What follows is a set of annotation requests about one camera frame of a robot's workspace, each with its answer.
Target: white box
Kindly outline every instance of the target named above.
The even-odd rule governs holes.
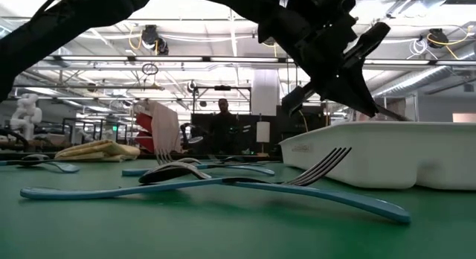
[[[302,169],[352,147],[327,176],[360,188],[476,190],[476,124],[349,122],[280,145],[284,163]]]

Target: lamp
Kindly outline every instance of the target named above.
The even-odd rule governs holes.
[[[265,153],[265,143],[269,143],[269,122],[262,121],[260,114],[260,121],[256,124],[256,142],[261,143],[261,153],[258,153],[258,156],[268,156]]]

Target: metal frame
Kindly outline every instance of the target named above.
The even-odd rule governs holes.
[[[90,121],[84,121],[84,120],[95,120],[95,121],[100,121],[100,122],[90,122]],[[83,130],[86,128],[86,124],[93,125],[92,138],[96,138],[96,128],[99,125],[100,126],[99,139],[101,139],[101,137],[103,136],[103,126],[106,126],[106,125],[114,126],[115,125],[118,128],[118,132],[119,132],[119,127],[125,126],[126,134],[124,135],[124,141],[127,142],[127,124],[123,124],[123,123],[119,123],[119,122],[117,122],[117,123],[115,123],[115,122],[104,122],[105,120],[103,120],[102,118],[63,118],[63,120],[62,120],[62,133],[63,134],[65,133],[65,126],[67,125],[67,121],[73,121],[74,123],[76,123],[76,122],[83,123]],[[72,140],[73,140],[74,125],[69,124],[69,127],[70,127],[69,141],[71,143]],[[116,142],[119,140],[119,133],[118,132],[116,132]],[[81,138],[81,144],[84,144],[84,136]]]
[[[219,86],[214,86],[214,87],[207,87],[207,86],[195,86],[193,87],[193,100],[192,100],[192,114],[195,114],[195,109],[196,109],[196,101],[198,99],[200,99],[202,97],[202,95],[205,94],[205,92],[207,92],[209,89],[214,89],[216,90],[215,87],[219,87]],[[251,114],[251,87],[230,87],[230,86],[227,86],[227,88],[230,88],[230,89],[236,89],[250,104],[250,114]],[[200,89],[204,89],[203,93],[199,94],[199,96],[197,97],[196,96],[196,93],[199,93],[199,90]],[[250,98],[248,99],[242,92],[241,90],[247,90],[250,92]]]

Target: cloth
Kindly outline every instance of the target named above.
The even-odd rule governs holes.
[[[95,160],[121,162],[136,159],[141,151],[137,147],[117,144],[111,140],[94,141],[59,151],[55,159],[61,160]]]
[[[154,101],[149,102],[149,109],[152,114],[152,139],[155,150],[165,153],[171,151],[181,153],[177,112]]]

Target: black monitor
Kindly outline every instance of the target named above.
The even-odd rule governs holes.
[[[305,133],[306,125],[308,131],[326,126],[324,106],[303,106],[300,112],[291,117],[281,109],[281,106],[276,106],[276,113],[277,137],[280,141]]]

